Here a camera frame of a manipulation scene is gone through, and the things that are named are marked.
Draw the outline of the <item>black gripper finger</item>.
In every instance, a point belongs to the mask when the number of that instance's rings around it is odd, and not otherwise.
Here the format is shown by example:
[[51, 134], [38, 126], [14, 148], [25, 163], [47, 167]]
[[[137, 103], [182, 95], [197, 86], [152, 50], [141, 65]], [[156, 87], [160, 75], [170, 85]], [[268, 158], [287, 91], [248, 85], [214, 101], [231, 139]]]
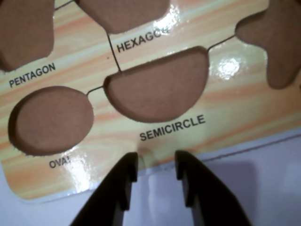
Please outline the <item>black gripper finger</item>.
[[110, 170], [72, 226], [121, 226], [124, 212], [130, 208], [132, 184], [137, 181], [138, 154], [125, 154]]
[[175, 152], [177, 179], [182, 182], [185, 206], [195, 226], [249, 226], [251, 223], [235, 195], [198, 158]]

